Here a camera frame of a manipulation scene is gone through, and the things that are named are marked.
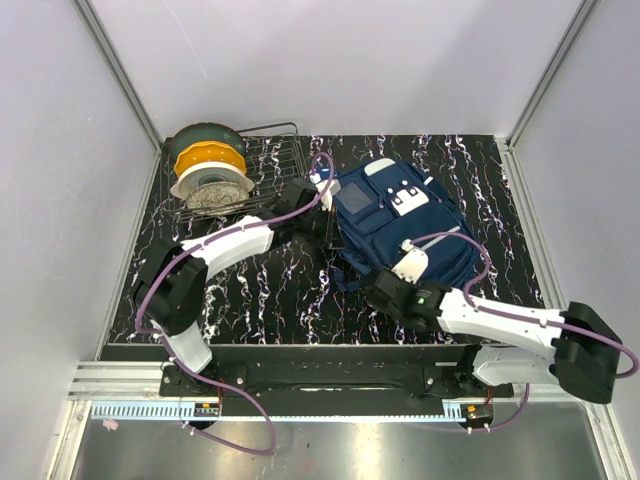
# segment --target metal frame edge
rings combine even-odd
[[[560,39],[560,43],[551,56],[551,59],[549,60],[549,63],[547,64],[542,77],[540,77],[540,80],[533,90],[533,93],[529,97],[524,110],[520,114],[520,117],[516,121],[513,130],[511,130],[511,134],[507,138],[510,145],[517,145],[518,141],[522,137],[522,134],[529,124],[531,117],[533,117],[533,114],[535,113],[538,106],[540,105],[540,102],[547,93],[547,90],[551,86],[551,83],[562,67],[562,64],[571,53],[571,50],[578,41],[580,34],[591,19],[597,6],[600,4],[600,1],[601,0],[582,0],[582,3],[576,10],[575,15],[571,19],[571,22],[569,22],[564,35]]]
[[[90,413],[91,401],[67,401],[58,443],[44,478],[71,480]]]
[[[500,158],[518,218],[529,249],[529,255],[536,273],[547,308],[564,308],[566,303],[560,283],[555,273],[551,256],[547,248],[540,222],[535,214],[529,189],[524,180],[522,168],[515,148],[509,146],[504,138],[496,138]],[[591,430],[600,453],[607,477],[612,480],[637,480],[637,474],[631,462],[627,446],[620,431],[613,407],[595,405],[576,400],[587,412]]]
[[[145,109],[140,96],[127,75],[127,72],[118,57],[118,54],[109,39],[107,31],[100,21],[100,18],[91,0],[71,0],[76,7],[80,17],[85,23],[89,33],[93,37],[96,47],[102,54],[104,62],[113,75],[114,80],[120,87],[122,95],[129,104],[133,115],[140,123],[144,134],[149,139],[155,150],[159,150],[162,144],[162,137],[156,129],[149,113]]]
[[[147,200],[149,199],[149,195],[151,194],[151,188],[153,187],[153,182],[155,181],[156,174],[158,172],[158,168],[160,168],[160,151],[156,151],[153,165],[151,166],[151,171],[149,172],[149,176],[145,181],[144,188],[142,190],[142,195],[140,197],[140,203],[138,204],[136,210],[136,217],[133,223],[133,227],[129,234],[129,239],[127,240],[127,248],[125,249],[124,255],[122,257],[122,261],[120,263],[120,270],[118,271],[118,278],[116,280],[116,285],[111,294],[111,299],[109,300],[109,307],[107,308],[107,314],[103,323],[102,332],[100,333],[100,338],[98,339],[98,345],[96,347],[96,352],[93,356],[94,360],[98,360],[100,354],[102,352],[102,347],[107,343],[107,339],[109,338],[109,330],[113,321],[115,319],[116,310],[118,308],[118,302],[120,300],[120,295],[124,288],[124,282],[127,278],[127,272],[129,271],[129,264],[131,262],[131,257],[133,255],[136,241],[138,239],[138,233],[140,232],[140,228],[142,227],[142,221],[144,220],[144,214],[147,208]]]

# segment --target black marble tabletop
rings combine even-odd
[[[413,162],[438,179],[457,199],[476,238],[488,249],[493,267],[475,293],[517,305],[541,307],[540,289],[524,235],[491,136],[399,135],[313,136],[301,138],[308,161],[318,151],[333,156],[347,171],[361,162],[390,157]],[[261,157],[269,161],[269,155]],[[179,223],[161,208],[166,175],[161,164],[147,204],[109,343],[154,342],[133,328],[130,288],[144,251],[158,236],[185,239],[213,232],[230,220]],[[240,262],[207,286],[203,332],[211,343],[251,344],[424,344],[450,342],[440,333],[416,334],[369,307],[362,295],[340,292],[331,281],[335,254],[300,240],[263,256]]]

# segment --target cable clip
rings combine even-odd
[[[413,250],[413,243],[411,243],[411,240],[406,239],[404,242],[402,242],[400,248],[403,252],[409,253],[411,250]]]

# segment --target white plastic arm segment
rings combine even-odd
[[[553,358],[542,358],[518,347],[484,345],[473,362],[473,375],[485,385],[535,383],[557,385],[549,371]]]
[[[258,217],[247,215],[239,222],[223,230],[212,233],[211,235],[185,240],[182,242],[182,247],[187,250],[198,243],[202,244],[207,238],[221,231],[260,221],[262,220]],[[249,228],[247,230],[241,230],[222,237],[210,243],[206,247],[194,252],[192,255],[197,258],[202,258],[206,262],[209,267],[209,270],[207,271],[207,281],[209,281],[218,272],[221,272],[225,268],[228,268],[245,258],[267,252],[269,248],[271,248],[272,241],[273,230],[268,226]]]
[[[517,307],[477,297],[473,297],[473,301],[477,306],[482,305],[505,313],[564,323],[560,310]],[[562,329],[558,327],[542,327],[540,324],[521,322],[474,310],[467,304],[462,291],[456,289],[445,294],[440,310],[442,315],[438,318],[438,323],[445,332],[489,338],[523,348],[548,360],[553,359],[556,351],[551,341],[560,337],[562,333]]]
[[[159,330],[162,327],[153,320],[153,326]],[[200,373],[211,361],[213,354],[207,342],[202,338],[198,322],[193,322],[184,332],[170,337],[165,335],[167,342],[176,357],[190,370]]]

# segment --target metal floor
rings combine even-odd
[[[498,420],[515,407],[496,406]],[[220,423],[218,435],[263,448],[262,423]],[[585,411],[530,404],[491,434],[442,433],[409,424],[280,423],[278,453],[258,457],[190,437],[179,423],[88,423],[74,480],[517,479],[606,478]]]

